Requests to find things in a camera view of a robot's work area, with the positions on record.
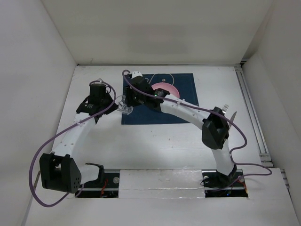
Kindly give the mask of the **clear plastic cup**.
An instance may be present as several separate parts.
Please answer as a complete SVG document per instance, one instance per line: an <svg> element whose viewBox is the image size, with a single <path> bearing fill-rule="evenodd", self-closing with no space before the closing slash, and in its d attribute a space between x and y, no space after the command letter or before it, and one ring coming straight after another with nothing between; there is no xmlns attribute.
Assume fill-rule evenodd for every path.
<svg viewBox="0 0 301 226"><path fill-rule="evenodd" d="M128 106L126 104L126 96L125 95L120 95L119 97L121 97L121 100L118 102L118 111L121 112L124 115L129 115L132 113L133 111L133 107L132 106Z"/></svg>

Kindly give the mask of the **pink plastic plate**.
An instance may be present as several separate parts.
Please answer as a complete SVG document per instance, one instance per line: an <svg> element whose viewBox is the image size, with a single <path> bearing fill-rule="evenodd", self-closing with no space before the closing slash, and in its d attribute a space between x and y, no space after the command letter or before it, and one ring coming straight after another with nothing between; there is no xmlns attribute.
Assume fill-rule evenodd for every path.
<svg viewBox="0 0 301 226"><path fill-rule="evenodd" d="M178 89L169 83L166 82L159 82L159 83L155 83L151 86L153 89L164 89L166 91L168 91L170 94L174 95L175 97L179 98L180 97L180 93L178 91Z"/></svg>

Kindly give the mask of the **blue whale placemat cloth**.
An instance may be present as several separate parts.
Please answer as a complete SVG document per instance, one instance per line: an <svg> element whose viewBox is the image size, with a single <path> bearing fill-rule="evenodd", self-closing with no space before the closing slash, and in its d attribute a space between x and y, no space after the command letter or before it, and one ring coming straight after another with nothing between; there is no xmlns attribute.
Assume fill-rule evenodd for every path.
<svg viewBox="0 0 301 226"><path fill-rule="evenodd" d="M193 73L157 73L143 74L150 85L165 82L172 84L179 92L179 98L198 106L198 96ZM153 125L186 123L174 115L160 113L144 105L134 107L129 115L122 115L122 125Z"/></svg>

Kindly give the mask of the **pink plastic knife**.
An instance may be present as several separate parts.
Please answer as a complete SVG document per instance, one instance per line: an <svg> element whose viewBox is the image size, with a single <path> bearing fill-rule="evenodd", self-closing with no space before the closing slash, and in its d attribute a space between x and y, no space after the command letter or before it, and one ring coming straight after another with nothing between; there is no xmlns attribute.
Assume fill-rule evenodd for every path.
<svg viewBox="0 0 301 226"><path fill-rule="evenodd" d="M236 117L236 114L237 114L237 111L235 111L235 112L233 113L233 115L232 115L231 118L230 118L230 121L228 122L229 129L231 129L231 127L232 127L232 123L234 122L234 119L235 119L235 117Z"/></svg>

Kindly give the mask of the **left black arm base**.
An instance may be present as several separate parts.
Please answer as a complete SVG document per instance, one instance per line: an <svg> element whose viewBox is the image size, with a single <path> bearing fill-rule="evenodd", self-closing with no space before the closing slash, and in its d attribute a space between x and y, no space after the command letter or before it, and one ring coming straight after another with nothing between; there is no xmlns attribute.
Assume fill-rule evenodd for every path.
<svg viewBox="0 0 301 226"><path fill-rule="evenodd" d="M76 192L76 198L118 198L119 197L119 169L105 169L103 182L89 181L84 184L83 190Z"/></svg>

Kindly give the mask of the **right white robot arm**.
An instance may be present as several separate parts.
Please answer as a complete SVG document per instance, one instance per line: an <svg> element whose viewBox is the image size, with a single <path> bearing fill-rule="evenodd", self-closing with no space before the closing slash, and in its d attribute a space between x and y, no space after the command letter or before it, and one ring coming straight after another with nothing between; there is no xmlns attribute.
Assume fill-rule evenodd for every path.
<svg viewBox="0 0 301 226"><path fill-rule="evenodd" d="M237 167L230 159L228 144L229 125L223 111L215 107L211 113L203 113L197 106L176 97L169 91L159 88L153 89L147 80L138 72L124 76L125 102L127 106L145 105L148 108L176 116L202 130L202 142L212 150L216 162L218 186L225 186L233 181Z"/></svg>

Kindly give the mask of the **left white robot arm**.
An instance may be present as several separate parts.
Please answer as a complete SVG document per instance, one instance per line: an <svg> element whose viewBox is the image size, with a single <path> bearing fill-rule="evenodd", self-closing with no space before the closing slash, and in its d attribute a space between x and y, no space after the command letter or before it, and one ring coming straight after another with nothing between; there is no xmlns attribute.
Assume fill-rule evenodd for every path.
<svg viewBox="0 0 301 226"><path fill-rule="evenodd" d="M66 131L62 141L51 153L44 153L40 157L41 182L45 189L74 194L80 185L87 182L95 185L105 182L103 165L86 163L79 167L75 161L75 156L98 120L118 108L106 90L108 84L94 82L89 87L89 96L77 108L73 125Z"/></svg>

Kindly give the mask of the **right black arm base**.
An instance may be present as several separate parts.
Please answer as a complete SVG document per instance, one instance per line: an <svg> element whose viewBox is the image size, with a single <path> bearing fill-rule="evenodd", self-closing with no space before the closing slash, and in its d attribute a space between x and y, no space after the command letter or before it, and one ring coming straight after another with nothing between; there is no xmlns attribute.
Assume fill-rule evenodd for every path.
<svg viewBox="0 0 301 226"><path fill-rule="evenodd" d="M243 179L234 182L243 175L237 170L231 178L218 173L216 170L203 170L200 184L204 187L206 198L248 197L246 184Z"/></svg>

